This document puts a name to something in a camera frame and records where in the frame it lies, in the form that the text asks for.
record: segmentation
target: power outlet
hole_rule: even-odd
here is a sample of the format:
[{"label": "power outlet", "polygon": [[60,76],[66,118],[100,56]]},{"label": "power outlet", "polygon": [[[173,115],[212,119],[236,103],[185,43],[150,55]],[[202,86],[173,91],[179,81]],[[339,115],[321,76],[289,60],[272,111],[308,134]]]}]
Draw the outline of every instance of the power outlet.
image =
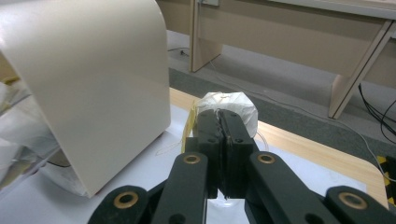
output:
[{"label": "power outlet", "polygon": [[219,6],[219,0],[202,0],[202,4],[207,4],[207,5],[210,5],[210,6],[218,7]]}]

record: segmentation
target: beige desk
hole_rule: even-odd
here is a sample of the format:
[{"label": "beige desk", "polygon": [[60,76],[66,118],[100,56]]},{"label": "beige desk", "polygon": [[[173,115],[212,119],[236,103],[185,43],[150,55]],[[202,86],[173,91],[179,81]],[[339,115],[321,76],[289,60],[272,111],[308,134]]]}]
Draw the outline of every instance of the beige desk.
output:
[{"label": "beige desk", "polygon": [[[188,110],[198,98],[185,92],[171,89],[171,104]],[[367,193],[388,208],[382,175],[368,161],[348,155],[331,147],[323,146],[294,133],[278,129],[259,121],[259,131],[268,144],[282,148],[299,157],[347,175],[367,185]]]},{"label": "beige desk", "polygon": [[220,55],[223,44],[329,71],[337,75],[334,119],[364,79],[396,87],[395,0],[157,2],[167,28],[191,37],[191,71]]}]

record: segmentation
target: gray carpet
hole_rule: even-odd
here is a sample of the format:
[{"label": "gray carpet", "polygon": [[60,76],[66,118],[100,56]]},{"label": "gray carpet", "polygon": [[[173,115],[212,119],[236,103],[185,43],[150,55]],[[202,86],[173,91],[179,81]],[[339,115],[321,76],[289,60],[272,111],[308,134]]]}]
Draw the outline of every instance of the gray carpet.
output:
[{"label": "gray carpet", "polygon": [[[209,91],[232,92],[230,88],[208,82],[198,77],[188,76],[175,69],[169,69],[170,86],[197,97],[204,97]],[[283,105],[260,100],[249,96],[259,111],[259,120],[291,133],[319,142],[328,147],[369,161],[376,166],[373,156],[368,152],[363,140],[354,132],[327,120],[313,119],[310,116],[286,108]],[[396,146],[364,136],[375,155],[390,155],[396,158]]]}]

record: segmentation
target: bronze circular joint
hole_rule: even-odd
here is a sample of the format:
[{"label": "bronze circular joint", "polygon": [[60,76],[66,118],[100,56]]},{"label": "bronze circular joint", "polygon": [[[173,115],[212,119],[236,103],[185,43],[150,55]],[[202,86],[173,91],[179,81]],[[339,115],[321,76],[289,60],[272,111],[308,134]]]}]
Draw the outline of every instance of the bronze circular joint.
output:
[{"label": "bronze circular joint", "polygon": [[262,163],[266,163],[266,164],[271,164],[275,162],[275,158],[271,155],[266,155],[266,154],[260,154],[257,157],[257,160],[259,160]]},{"label": "bronze circular joint", "polygon": [[338,194],[338,198],[341,200],[342,203],[351,208],[363,210],[366,209],[368,206],[367,202],[364,201],[363,198],[350,192],[341,192],[340,194]]},{"label": "bronze circular joint", "polygon": [[200,160],[201,160],[201,158],[199,156],[195,156],[195,155],[188,155],[183,158],[183,161],[188,164],[195,164],[195,163],[200,162]]},{"label": "bronze circular joint", "polygon": [[126,191],[119,194],[114,199],[114,206],[125,209],[134,206],[139,200],[139,196],[134,191]]}]

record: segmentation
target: desk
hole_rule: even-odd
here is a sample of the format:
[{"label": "desk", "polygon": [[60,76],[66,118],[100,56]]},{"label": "desk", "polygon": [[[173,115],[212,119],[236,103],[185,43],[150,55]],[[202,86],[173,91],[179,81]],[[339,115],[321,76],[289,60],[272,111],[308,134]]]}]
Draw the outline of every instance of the desk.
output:
[{"label": "desk", "polygon": [[157,1],[167,28],[190,35],[193,72],[220,55],[222,44],[329,71],[337,75],[334,119],[364,79],[396,87],[394,0]]},{"label": "desk", "polygon": [[[111,190],[123,185],[137,185],[151,189],[167,178],[171,164],[179,153],[177,149],[169,146],[180,139],[179,133],[184,126],[183,122],[175,122],[180,119],[177,111],[181,110],[186,114],[182,118],[185,120],[187,112],[183,109],[190,108],[193,100],[197,99],[173,89],[170,94],[172,105],[180,107],[173,107],[175,113],[172,113],[171,126],[95,196],[87,199],[72,195],[55,186],[38,172],[23,181],[0,201],[0,223],[86,223],[97,205]],[[262,122],[259,122],[259,130],[270,145],[359,180],[366,185],[367,192],[371,196],[388,207],[381,174],[369,162]]]}]

